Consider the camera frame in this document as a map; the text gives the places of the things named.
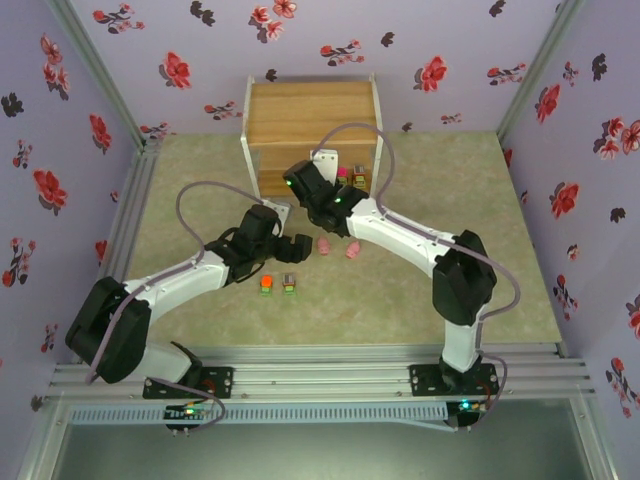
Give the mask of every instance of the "purple wall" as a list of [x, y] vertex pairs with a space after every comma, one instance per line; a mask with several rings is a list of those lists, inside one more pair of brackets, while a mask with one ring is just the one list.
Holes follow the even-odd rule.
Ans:
[[[195, 10], [199, 16], [190, 12], [191, 1], [160, 6], [132, 0], [134, 13], [120, 11], [118, 0], [73, 4], [140, 126], [168, 123], [165, 129], [177, 133], [230, 133], [241, 128], [236, 114], [242, 111], [247, 76], [267, 81], [271, 69], [276, 82], [375, 72], [387, 130], [398, 131], [407, 122], [413, 131], [496, 130], [560, 2], [509, 0], [492, 9], [491, 0], [278, 1], [202, 0]], [[253, 20], [249, 25], [257, 5], [265, 7], [270, 21], [282, 24]], [[270, 29], [277, 40], [269, 39]], [[352, 39], [360, 48], [348, 48]], [[168, 52], [180, 61], [167, 61]], [[436, 56], [446, 71], [436, 61], [416, 82], [416, 72]], [[216, 107], [231, 113], [216, 115], [211, 111]]]
[[587, 360], [629, 479], [640, 471], [639, 22], [637, 1], [586, 2], [504, 142], [562, 336]]
[[5, 6], [0, 40], [0, 478], [11, 479], [38, 397], [70, 360], [64, 335], [96, 279], [134, 146], [45, 2]]

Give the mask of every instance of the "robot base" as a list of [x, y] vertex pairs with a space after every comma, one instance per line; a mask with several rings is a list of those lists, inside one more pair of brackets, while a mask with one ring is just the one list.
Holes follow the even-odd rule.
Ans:
[[[198, 384], [193, 387], [203, 392], [211, 391], [220, 399], [231, 398], [231, 387], [233, 385], [233, 368], [231, 367], [202, 367]], [[184, 390], [168, 387], [162, 383], [147, 379], [142, 391], [142, 398], [147, 400], [167, 400], [167, 399], [202, 399]]]
[[477, 365], [464, 374], [458, 374], [455, 382], [445, 382], [441, 365], [411, 365], [411, 393], [414, 397], [495, 395], [500, 387], [496, 367], [480, 361], [478, 358]]

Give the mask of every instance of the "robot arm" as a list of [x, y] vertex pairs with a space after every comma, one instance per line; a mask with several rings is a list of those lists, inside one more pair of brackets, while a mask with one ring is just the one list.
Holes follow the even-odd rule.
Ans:
[[284, 174], [312, 223], [341, 237], [352, 236], [380, 245], [433, 280], [433, 304], [445, 319], [443, 378], [451, 384], [459, 383], [460, 377], [481, 361], [476, 349], [477, 320], [491, 299], [496, 276], [490, 266], [428, 240], [419, 232], [486, 255], [479, 237], [469, 231], [455, 236], [389, 210], [383, 213], [366, 192], [343, 187], [326, 177], [311, 161], [300, 162]]
[[205, 245], [199, 260], [195, 255], [153, 277], [125, 283], [112, 277], [99, 280], [69, 329], [65, 343], [91, 364], [114, 312], [132, 292], [140, 290], [122, 310], [96, 373], [107, 383], [137, 374], [195, 387], [200, 383], [202, 363], [177, 343], [148, 342], [149, 327], [168, 311], [202, 293], [246, 280], [257, 272], [256, 265], [261, 268], [269, 258], [286, 263], [306, 260], [312, 239], [296, 235], [292, 243], [290, 237], [282, 235], [290, 208], [269, 201], [253, 205], [240, 227], [228, 229]]

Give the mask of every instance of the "small toy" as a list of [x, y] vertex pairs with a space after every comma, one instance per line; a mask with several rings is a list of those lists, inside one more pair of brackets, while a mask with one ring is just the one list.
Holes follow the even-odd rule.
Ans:
[[356, 258], [360, 253], [360, 242], [351, 242], [347, 247], [347, 258]]
[[260, 295], [270, 297], [273, 290], [273, 277], [271, 275], [263, 275], [260, 280]]
[[356, 165], [353, 167], [353, 186], [356, 188], [367, 188], [367, 180], [364, 176], [364, 167]]
[[338, 183], [340, 185], [349, 185], [349, 170], [345, 167], [338, 167]]
[[331, 250], [331, 245], [329, 244], [329, 240], [327, 240], [326, 237], [318, 238], [316, 246], [318, 247], [318, 253], [320, 253], [320, 255], [328, 255], [329, 250]]
[[296, 294], [296, 277], [293, 273], [285, 273], [282, 279], [282, 286], [284, 287], [285, 295]]

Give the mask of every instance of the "red object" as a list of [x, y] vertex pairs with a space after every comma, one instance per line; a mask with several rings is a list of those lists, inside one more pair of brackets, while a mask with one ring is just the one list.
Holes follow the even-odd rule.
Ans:
[[58, 72], [58, 83], [65, 92], [68, 92], [71, 88], [71, 85], [69, 84], [69, 74], [64, 67], [60, 67], [60, 71]]
[[269, 13], [267, 12], [267, 7], [254, 8], [251, 16], [258, 23], [266, 23], [269, 21]]
[[291, 3], [291, 0], [275, 0], [273, 6], [273, 13], [279, 17], [293, 18], [293, 12], [296, 11], [298, 6], [295, 3]]
[[93, 132], [96, 142], [105, 149], [109, 148], [111, 145], [111, 135], [107, 132], [107, 126], [104, 120], [102, 120], [102, 117], [92, 113], [89, 115], [89, 121], [91, 122], [91, 131]]
[[98, 256], [98, 263], [102, 263], [104, 260], [104, 253], [107, 251], [107, 241], [102, 240], [101, 242], [96, 242], [96, 255]]
[[579, 191], [580, 186], [572, 183], [558, 192], [551, 204], [551, 210], [555, 218], [559, 218], [560, 215], [568, 213], [575, 208]]
[[40, 196], [47, 202], [58, 208], [64, 207], [67, 202], [67, 192], [60, 188], [60, 182], [53, 172], [36, 169], [33, 179]]
[[600, 149], [600, 157], [603, 160], [613, 160], [616, 156], [616, 153], [620, 151], [620, 147], [615, 142], [615, 140], [609, 140], [605, 145]]
[[44, 71], [44, 79], [47, 83], [56, 82], [56, 71], [49, 62], [44, 64], [44, 68], [42, 70]]
[[634, 329], [636, 338], [640, 340], [640, 311], [634, 312], [633, 315], [631, 315], [629, 326]]
[[3, 284], [5, 287], [10, 287], [10, 286], [11, 286], [11, 280], [12, 280], [11, 272], [9, 272], [9, 271], [5, 270], [5, 271], [2, 273], [2, 284]]
[[629, 155], [631, 151], [638, 150], [638, 147], [640, 147], [640, 120], [636, 120], [629, 128], [626, 128], [622, 132], [620, 140], [622, 141], [622, 151], [625, 155]]
[[282, 22], [269, 22], [267, 24], [267, 37], [271, 40], [277, 40], [282, 32], [284, 32]]
[[62, 61], [62, 55], [60, 55], [58, 45], [49, 40], [46, 34], [42, 34], [40, 38], [40, 47], [51, 65], [57, 65]]
[[558, 106], [558, 96], [560, 95], [560, 85], [556, 84], [545, 92], [538, 104], [538, 122], [542, 124], [545, 118], [553, 113]]
[[612, 137], [617, 137], [623, 128], [624, 123], [622, 123], [622, 117], [612, 118], [609, 121], [609, 135]]
[[173, 52], [167, 53], [167, 58], [164, 61], [165, 71], [167, 76], [173, 81], [173, 84], [178, 88], [190, 88], [189, 76], [189, 64], [182, 61], [182, 59]]
[[447, 73], [447, 66], [439, 55], [433, 57], [430, 63], [426, 64], [422, 69], [420, 76], [422, 80], [422, 89], [425, 92], [437, 91], [438, 82], [442, 80]]
[[618, 357], [611, 360], [611, 363], [616, 370], [618, 370], [619, 372], [624, 372], [624, 363], [622, 363], [622, 360], [620, 360]]

